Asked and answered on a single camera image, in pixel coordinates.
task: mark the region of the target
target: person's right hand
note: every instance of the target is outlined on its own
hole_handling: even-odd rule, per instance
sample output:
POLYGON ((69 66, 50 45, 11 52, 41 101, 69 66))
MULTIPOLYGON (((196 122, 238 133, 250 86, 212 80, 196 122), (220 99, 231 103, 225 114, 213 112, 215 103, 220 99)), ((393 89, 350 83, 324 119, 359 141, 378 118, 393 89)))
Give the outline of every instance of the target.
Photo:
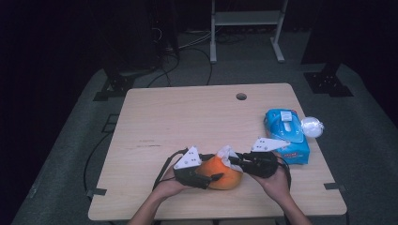
POLYGON ((269 178, 255 175, 251 175, 251 177, 261 185, 267 195, 276 203, 281 204, 283 201, 291 199, 286 172, 282 166, 279 166, 277 171, 269 178))

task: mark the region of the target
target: wooden table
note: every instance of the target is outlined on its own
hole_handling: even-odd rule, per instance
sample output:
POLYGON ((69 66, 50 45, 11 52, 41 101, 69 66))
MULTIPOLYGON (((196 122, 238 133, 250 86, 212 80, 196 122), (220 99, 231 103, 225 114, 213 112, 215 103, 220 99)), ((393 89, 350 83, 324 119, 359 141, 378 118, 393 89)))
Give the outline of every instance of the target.
MULTIPOLYGON (((202 154, 229 144, 250 152, 265 136, 263 120, 272 108, 304 113, 287 83, 132 89, 127 93, 88 216, 92 220, 130 219, 175 151, 196 145, 202 154), (238 100, 243 93, 247 99, 238 100)), ((346 206, 315 139, 309 139, 308 165, 292 165, 291 193, 308 216, 338 216, 346 206)), ((267 218, 283 211, 247 174, 231 190, 189 189, 165 201, 156 219, 267 218)))

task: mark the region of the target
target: blue plastic packaging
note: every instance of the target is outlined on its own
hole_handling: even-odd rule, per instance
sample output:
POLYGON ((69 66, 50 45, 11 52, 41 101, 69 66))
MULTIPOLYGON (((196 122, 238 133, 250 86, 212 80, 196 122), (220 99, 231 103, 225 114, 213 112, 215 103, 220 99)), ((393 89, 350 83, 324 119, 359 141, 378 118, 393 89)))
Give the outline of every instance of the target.
POLYGON ((271 109, 266 113, 264 125, 270 138, 290 142, 288 146, 276 150, 288 164, 308 164, 310 147, 295 111, 271 109))

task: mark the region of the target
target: shelf leg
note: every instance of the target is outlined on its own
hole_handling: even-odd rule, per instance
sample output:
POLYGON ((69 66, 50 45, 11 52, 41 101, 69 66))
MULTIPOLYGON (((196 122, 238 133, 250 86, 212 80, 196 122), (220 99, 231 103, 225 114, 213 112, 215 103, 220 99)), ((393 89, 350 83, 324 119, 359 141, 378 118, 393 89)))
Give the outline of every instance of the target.
POLYGON ((278 18, 278 25, 276 26, 276 34, 275 34, 275 37, 271 38, 272 48, 274 49, 274 52, 276 54, 276 57, 277 57, 279 63, 284 63, 284 57, 283 57, 281 48, 279 47, 278 41, 279 41, 279 37, 280 37, 281 31, 282 31, 282 25, 283 25, 283 20, 284 20, 284 14, 285 14, 286 8, 287 8, 287 3, 288 3, 288 0, 283 1, 281 13, 279 14, 279 18, 278 18))
POLYGON ((210 62, 215 64, 217 62, 216 52, 216 1, 211 1, 211 40, 210 40, 210 62))

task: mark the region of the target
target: person's left hand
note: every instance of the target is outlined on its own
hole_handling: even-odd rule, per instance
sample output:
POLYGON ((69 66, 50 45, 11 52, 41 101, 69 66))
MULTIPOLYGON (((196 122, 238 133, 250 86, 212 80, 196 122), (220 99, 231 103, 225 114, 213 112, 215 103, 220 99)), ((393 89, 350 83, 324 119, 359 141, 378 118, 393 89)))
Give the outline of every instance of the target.
POLYGON ((175 174, 173 171, 173 166, 171 166, 171 167, 169 167, 169 169, 167 169, 163 178, 161 179, 159 184, 156 186, 156 188, 153 190, 153 192, 156 192, 157 194, 162 196, 164 199, 167 199, 169 197, 177 195, 182 190, 189 189, 189 188, 192 188, 192 187, 184 186, 176 180, 175 174))

